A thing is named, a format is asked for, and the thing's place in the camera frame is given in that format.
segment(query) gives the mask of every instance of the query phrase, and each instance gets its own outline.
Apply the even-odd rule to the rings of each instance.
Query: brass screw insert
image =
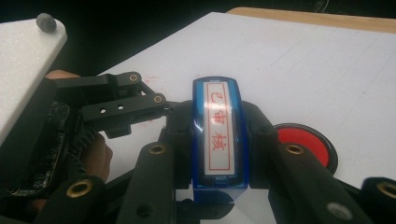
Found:
[[[295,155],[299,155],[299,154],[303,154],[304,153],[304,149],[302,147],[297,147],[297,146],[287,146],[286,150],[289,153],[295,154]]]
[[[396,186],[390,184],[389,182],[381,182],[377,184],[376,187],[383,194],[386,194],[390,198],[396,199]]]
[[[131,81],[136,81],[137,80],[137,75],[130,75],[129,80]]]
[[[163,154],[165,152],[165,148],[163,146],[154,146],[149,149],[148,152],[155,155]]]
[[[160,103],[162,100],[163,100],[163,98],[161,96],[154,97],[154,102],[155,103]]]
[[[67,189],[66,195],[70,198],[84,196],[91,191],[93,183],[89,179],[79,180]]]

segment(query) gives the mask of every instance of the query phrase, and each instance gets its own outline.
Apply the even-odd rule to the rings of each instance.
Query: white foam block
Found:
[[[64,25],[42,32],[34,20],[0,23],[0,145],[66,41]]]

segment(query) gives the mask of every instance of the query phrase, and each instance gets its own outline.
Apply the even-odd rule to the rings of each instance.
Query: human hand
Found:
[[[62,70],[55,70],[46,75],[49,79],[57,78],[77,78],[76,74],[68,73]],[[105,138],[97,134],[92,143],[82,151],[81,160],[86,169],[86,175],[96,175],[107,181],[110,173],[110,162],[113,157],[113,151],[106,145]],[[47,200],[38,199],[32,201],[32,208],[35,212],[43,209]]]

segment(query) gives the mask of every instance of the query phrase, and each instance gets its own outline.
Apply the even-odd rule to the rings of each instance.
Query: wooden table edge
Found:
[[[394,19],[286,11],[255,7],[236,7],[227,13],[278,21],[295,21],[315,25],[396,34],[396,20]]]

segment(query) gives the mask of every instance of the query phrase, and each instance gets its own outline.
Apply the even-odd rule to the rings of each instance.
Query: blue plastic casing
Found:
[[[192,187],[197,203],[230,203],[248,187],[248,134],[235,79],[193,81]]]

